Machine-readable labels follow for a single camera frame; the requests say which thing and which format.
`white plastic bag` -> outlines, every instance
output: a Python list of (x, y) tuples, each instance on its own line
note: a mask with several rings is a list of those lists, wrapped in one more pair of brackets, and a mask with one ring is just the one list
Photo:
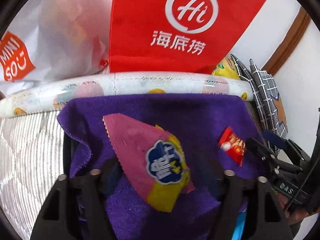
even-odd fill
[(112, 0), (95, 1), (90, 8), (85, 0), (29, 0), (0, 43), (0, 91), (7, 96), (102, 69), (110, 12), (101, 13)]

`white wall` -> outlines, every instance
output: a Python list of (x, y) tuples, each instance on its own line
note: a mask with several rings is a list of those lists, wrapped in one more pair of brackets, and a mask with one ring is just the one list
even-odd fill
[(288, 138), (312, 154), (320, 107), (320, 32), (313, 22), (274, 76), (286, 119)]
[(245, 65), (252, 58), (262, 68), (283, 41), (299, 9), (296, 0), (267, 0), (231, 53)]

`metal screw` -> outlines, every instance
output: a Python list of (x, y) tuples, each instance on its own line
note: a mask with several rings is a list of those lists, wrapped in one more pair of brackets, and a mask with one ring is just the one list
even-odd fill
[(58, 177), (58, 180), (59, 181), (63, 181), (67, 178), (66, 174), (61, 174), (59, 177)]
[(258, 181), (261, 183), (266, 183), (268, 181), (268, 179), (266, 177), (259, 177)]
[(232, 171), (232, 170), (225, 170), (225, 171), (224, 171), (224, 174), (225, 174), (226, 176), (229, 176), (229, 177), (233, 177), (233, 176), (236, 175), (235, 172)]
[(90, 171), (90, 175), (95, 176), (95, 175), (99, 175), (101, 173), (101, 170), (99, 169), (94, 169)]

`red paper bag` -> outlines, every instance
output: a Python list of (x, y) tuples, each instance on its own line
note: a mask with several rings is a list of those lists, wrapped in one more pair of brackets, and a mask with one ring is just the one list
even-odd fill
[(211, 73), (266, 0), (113, 0), (110, 71)]

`hi logo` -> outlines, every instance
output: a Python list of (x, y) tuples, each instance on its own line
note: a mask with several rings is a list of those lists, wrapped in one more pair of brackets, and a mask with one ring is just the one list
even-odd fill
[(217, 0), (167, 0), (165, 15), (176, 30), (197, 34), (208, 30), (218, 17)]

